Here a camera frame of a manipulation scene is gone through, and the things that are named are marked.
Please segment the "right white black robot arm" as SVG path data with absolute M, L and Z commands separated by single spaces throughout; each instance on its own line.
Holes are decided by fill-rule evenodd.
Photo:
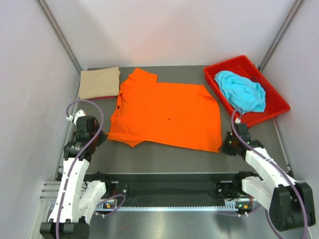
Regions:
M 232 124 L 221 152 L 241 156 L 255 169 L 255 172 L 236 173 L 232 185 L 220 189 L 221 196 L 235 199 L 249 195 L 256 199 L 280 232 L 306 229 L 316 224 L 313 191 L 309 184 L 300 183 L 284 172 L 265 147 L 258 140 L 251 139 L 246 124 Z

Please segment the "orange t shirt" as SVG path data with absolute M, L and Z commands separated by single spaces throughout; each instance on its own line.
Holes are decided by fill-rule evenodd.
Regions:
M 220 108 L 203 85 L 159 83 L 136 68 L 120 85 L 108 140 L 131 147 L 149 141 L 218 153 Z

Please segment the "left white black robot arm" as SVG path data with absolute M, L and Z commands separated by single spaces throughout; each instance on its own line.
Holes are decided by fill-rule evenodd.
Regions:
M 75 117 L 73 122 L 76 131 L 64 146 L 57 199 L 48 221 L 39 229 L 45 239 L 87 239 L 96 206 L 113 191 L 113 185 L 105 180 L 91 180 L 82 188 L 92 155 L 106 136 L 94 116 Z

